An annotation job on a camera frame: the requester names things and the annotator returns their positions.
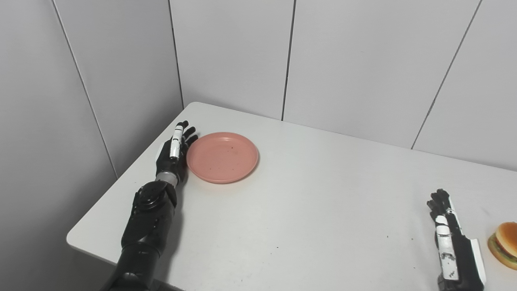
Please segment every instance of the hamburger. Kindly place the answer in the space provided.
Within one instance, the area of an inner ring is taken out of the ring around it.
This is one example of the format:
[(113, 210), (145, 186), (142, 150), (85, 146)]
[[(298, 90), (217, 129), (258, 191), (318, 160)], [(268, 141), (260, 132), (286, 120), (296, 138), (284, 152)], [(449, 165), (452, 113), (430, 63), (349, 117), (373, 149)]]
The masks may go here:
[(505, 222), (488, 238), (488, 248), (505, 266), (517, 270), (517, 223)]

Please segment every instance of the tabletop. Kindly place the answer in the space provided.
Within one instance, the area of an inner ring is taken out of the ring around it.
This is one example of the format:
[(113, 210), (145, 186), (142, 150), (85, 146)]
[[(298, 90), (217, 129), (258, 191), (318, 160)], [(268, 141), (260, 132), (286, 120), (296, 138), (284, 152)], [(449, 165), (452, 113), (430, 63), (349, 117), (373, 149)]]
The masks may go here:
[(155, 274), (170, 286), (435, 291), (440, 266), (425, 203), (438, 188), (451, 194), (465, 235), (480, 240), (485, 290), (517, 286), (517, 272), (486, 244), (500, 223), (517, 220), (517, 172), (202, 103), (191, 103), (74, 226), (73, 248), (118, 261), (134, 193), (154, 180), (156, 153), (182, 120), (201, 136), (244, 135), (260, 159), (241, 181), (189, 173), (178, 188)]

